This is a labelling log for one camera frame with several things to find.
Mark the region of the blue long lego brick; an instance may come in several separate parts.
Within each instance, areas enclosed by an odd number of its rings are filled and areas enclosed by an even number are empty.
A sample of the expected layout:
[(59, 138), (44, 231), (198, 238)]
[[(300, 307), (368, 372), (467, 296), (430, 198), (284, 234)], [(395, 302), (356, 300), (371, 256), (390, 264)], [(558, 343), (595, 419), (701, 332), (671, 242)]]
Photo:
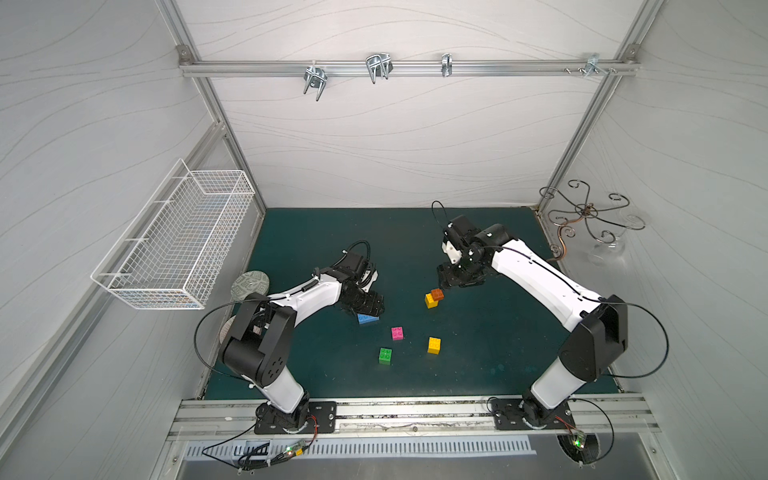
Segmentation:
[(357, 320), (359, 325), (366, 325), (366, 324), (377, 322), (379, 320), (379, 317), (374, 315), (358, 314)]

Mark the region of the yellow lego brick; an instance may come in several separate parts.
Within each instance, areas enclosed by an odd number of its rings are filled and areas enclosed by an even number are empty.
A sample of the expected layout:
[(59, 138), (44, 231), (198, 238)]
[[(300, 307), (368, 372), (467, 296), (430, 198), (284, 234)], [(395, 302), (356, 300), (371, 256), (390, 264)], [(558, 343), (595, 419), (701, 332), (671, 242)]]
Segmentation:
[(428, 293), (425, 295), (425, 304), (428, 309), (432, 309), (436, 308), (439, 302), (433, 298), (431, 293)]
[(437, 337), (430, 337), (428, 339), (427, 352), (429, 354), (438, 355), (441, 351), (441, 339)]

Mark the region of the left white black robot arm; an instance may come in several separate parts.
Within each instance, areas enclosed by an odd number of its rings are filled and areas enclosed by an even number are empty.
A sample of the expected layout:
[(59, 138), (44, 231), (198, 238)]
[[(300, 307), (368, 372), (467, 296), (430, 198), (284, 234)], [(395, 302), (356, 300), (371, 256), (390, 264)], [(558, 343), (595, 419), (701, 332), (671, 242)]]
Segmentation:
[(264, 396), (267, 413), (278, 425), (299, 431), (309, 417), (309, 394), (287, 366), (294, 330), (336, 304), (354, 315), (380, 316), (383, 297), (372, 289), (377, 279), (373, 267), (365, 267), (360, 274), (328, 267), (279, 294), (246, 297), (220, 336), (219, 361)]

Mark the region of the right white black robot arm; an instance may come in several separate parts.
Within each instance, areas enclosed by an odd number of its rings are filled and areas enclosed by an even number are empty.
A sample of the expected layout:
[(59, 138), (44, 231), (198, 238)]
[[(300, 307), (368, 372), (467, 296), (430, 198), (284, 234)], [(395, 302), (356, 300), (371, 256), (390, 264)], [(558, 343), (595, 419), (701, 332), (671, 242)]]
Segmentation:
[(607, 298), (572, 281), (544, 261), (501, 224), (475, 227), (463, 215), (443, 229), (439, 265), (442, 289), (470, 287), (494, 271), (514, 281), (546, 307), (568, 332), (556, 359), (530, 386), (518, 411), (533, 429), (542, 429), (577, 390), (599, 379), (628, 346), (628, 313), (623, 301)]

